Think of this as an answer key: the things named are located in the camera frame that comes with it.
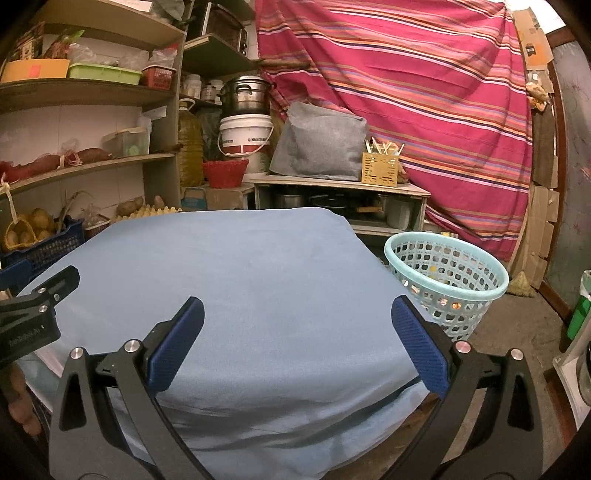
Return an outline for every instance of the toaster oven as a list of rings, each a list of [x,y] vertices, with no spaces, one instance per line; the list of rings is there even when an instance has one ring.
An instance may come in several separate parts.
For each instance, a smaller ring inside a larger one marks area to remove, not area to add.
[[[215,2],[196,0],[187,41],[213,33],[236,51],[246,55],[246,30],[230,10]]]

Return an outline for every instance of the bucket handle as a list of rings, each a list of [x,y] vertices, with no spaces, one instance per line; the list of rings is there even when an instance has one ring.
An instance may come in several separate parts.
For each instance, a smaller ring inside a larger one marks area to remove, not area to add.
[[[220,145],[220,140],[222,139],[222,133],[220,132],[217,135],[217,147],[220,149],[220,152],[222,152],[223,155],[225,155],[226,157],[249,157],[250,155],[254,155],[255,153],[258,153],[262,150],[262,148],[267,144],[267,142],[271,139],[271,135],[273,134],[273,130],[275,129],[274,125],[271,125],[271,130],[269,132],[269,136],[265,139],[265,141],[263,142],[263,144],[257,148],[254,152],[248,152],[248,153],[224,153],[222,150],[222,146]]]

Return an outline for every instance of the human hand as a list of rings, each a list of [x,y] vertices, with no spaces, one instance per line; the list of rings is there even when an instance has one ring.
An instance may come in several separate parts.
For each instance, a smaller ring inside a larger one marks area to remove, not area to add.
[[[13,363],[9,370],[9,383],[14,392],[16,398],[8,399],[8,411],[10,416],[19,424],[22,425],[22,429],[31,435],[32,437],[37,436],[41,433],[41,423],[35,415],[33,408],[33,401],[29,392],[27,391],[27,384],[25,383],[25,375],[22,373],[21,368]]]

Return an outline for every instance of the finger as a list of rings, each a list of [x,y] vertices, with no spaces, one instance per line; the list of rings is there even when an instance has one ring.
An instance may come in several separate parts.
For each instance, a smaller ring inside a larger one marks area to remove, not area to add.
[[[31,437],[36,437],[41,434],[41,422],[33,415],[28,421],[22,424],[22,429]]]
[[[23,424],[33,416],[33,402],[30,397],[20,397],[8,405],[8,411],[15,421]]]
[[[12,364],[10,369],[10,383],[12,388],[17,393],[27,391],[27,383],[25,382],[25,374],[22,373],[21,367],[18,364]]]

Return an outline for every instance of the blue plastic crate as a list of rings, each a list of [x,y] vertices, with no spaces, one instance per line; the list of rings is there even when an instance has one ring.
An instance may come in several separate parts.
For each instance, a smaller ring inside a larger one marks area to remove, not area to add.
[[[31,278],[35,279],[42,274],[61,257],[65,256],[75,248],[84,243],[84,230],[82,229],[82,219],[73,220],[69,215],[64,218],[65,230],[53,235],[51,238],[43,240],[32,247],[23,250],[16,250],[7,254],[1,254],[0,260],[2,267],[8,267],[21,260],[29,260],[31,263]],[[17,284],[11,288],[11,293],[16,295],[27,283]]]

